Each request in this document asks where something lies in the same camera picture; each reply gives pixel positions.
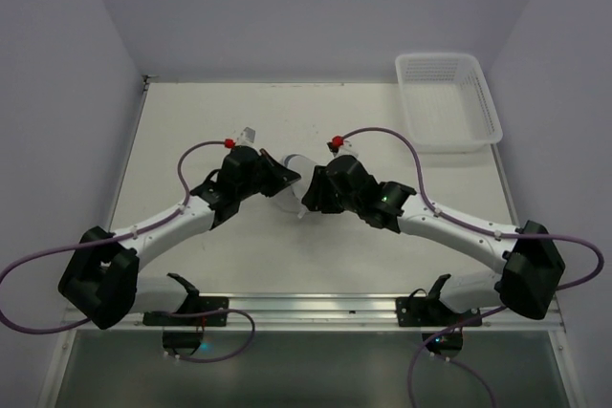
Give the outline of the white mesh laundry bag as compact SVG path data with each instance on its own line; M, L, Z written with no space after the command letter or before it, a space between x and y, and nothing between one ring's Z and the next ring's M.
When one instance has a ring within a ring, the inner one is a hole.
M317 164L299 154L287 155L282 158L281 163L288 169L298 173L301 179L273 197L273 202L282 211L302 218L305 214L309 213L307 207L302 203L302 199L310 188Z

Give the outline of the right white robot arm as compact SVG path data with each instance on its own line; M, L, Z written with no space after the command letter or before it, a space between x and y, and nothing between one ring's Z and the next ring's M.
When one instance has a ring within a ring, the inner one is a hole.
M415 189L377 182L354 156L340 155L326 165L299 155L284 162L301 177L292 191L302 211L352 212L376 229L425 238L483 265L465 277L440 276L426 297L435 311L459 315L504 306L534 320L546 315L565 264L543 225L494 225L480 233L482 220L463 214L450 222Z

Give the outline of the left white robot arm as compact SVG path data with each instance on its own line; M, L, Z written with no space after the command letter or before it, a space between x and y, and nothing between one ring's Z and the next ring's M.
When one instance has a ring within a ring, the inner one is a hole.
M62 274L58 291L99 329L130 313L193 318L204 311L200 292L183 276L144 279L143 268L180 243L233 217L247 198L271 198L300 175L266 151L235 146L168 214L109 232L87 230Z

